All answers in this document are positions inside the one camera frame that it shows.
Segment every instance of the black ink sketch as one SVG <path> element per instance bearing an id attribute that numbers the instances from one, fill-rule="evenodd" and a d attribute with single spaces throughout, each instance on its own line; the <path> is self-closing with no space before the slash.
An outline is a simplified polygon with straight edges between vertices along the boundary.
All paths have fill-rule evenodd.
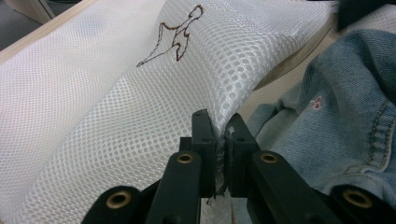
<path id="1" fill-rule="evenodd" d="M 192 12 L 189 14 L 189 17 L 179 26 L 171 27 L 166 25 L 165 22 L 161 22 L 158 33 L 157 45 L 155 46 L 154 50 L 148 55 L 148 57 L 140 62 L 136 67 L 142 66 L 143 64 L 148 63 L 149 61 L 167 53 L 173 47 L 177 47 L 176 60 L 179 61 L 183 57 L 184 53 L 186 52 L 187 46 L 189 45 L 190 34 L 187 33 L 187 28 L 189 28 L 190 24 L 193 21 L 197 21 L 198 19 L 200 19 L 203 14 L 204 8 L 198 5 L 192 10 Z M 169 31 L 173 31 L 175 35 L 172 41 L 172 45 L 168 49 L 163 52 L 156 52 L 163 39 L 163 28 Z"/>

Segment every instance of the mesh bag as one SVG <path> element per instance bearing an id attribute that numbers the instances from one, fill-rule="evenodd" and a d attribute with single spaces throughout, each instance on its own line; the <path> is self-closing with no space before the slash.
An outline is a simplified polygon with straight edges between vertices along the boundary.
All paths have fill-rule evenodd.
<path id="1" fill-rule="evenodd" d="M 0 218 L 80 222 L 158 180 L 191 114 L 220 139 L 258 82 L 326 22 L 305 1 L 97 1 L 0 66 Z M 231 223 L 231 200 L 202 222 Z"/>

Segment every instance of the red stitch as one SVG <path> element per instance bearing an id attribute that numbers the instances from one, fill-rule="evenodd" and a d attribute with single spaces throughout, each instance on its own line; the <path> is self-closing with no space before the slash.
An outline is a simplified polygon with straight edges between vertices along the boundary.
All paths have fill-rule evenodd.
<path id="1" fill-rule="evenodd" d="M 307 109 L 312 108 L 312 109 L 314 109 L 314 110 L 320 110 L 322 100 L 323 100 L 323 97 L 322 97 L 322 96 L 318 96 L 318 97 L 315 98 L 314 100 L 311 100 L 311 101 L 309 102 L 309 106 L 307 107 Z"/>

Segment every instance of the drawing on fabric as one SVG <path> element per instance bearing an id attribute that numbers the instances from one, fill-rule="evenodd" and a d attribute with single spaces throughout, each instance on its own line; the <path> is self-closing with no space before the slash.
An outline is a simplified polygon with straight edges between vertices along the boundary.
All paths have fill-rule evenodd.
<path id="1" fill-rule="evenodd" d="M 142 66 L 143 64 L 148 63 L 149 61 L 157 57 L 160 57 L 174 47 L 177 47 L 176 60 L 180 61 L 180 59 L 183 57 L 184 53 L 187 50 L 187 46 L 189 45 L 190 34 L 188 33 L 187 29 L 189 28 L 190 24 L 201 18 L 203 14 L 204 8 L 198 5 L 192 10 L 192 12 L 190 12 L 189 17 L 179 26 L 172 27 L 166 25 L 165 22 L 161 22 L 158 33 L 157 45 L 155 46 L 154 50 L 148 55 L 148 57 L 140 62 L 136 67 Z M 168 31 L 167 33 L 171 32 L 173 34 L 172 43 L 164 43 L 164 41 L 162 41 L 164 31 Z"/>

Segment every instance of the jeans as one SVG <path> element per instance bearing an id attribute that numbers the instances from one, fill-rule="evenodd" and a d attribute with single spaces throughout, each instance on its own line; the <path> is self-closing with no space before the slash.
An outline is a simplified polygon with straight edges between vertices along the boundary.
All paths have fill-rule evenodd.
<path id="1" fill-rule="evenodd" d="M 314 189 L 350 184 L 396 208 L 396 35 L 352 32 L 247 126 Z"/>

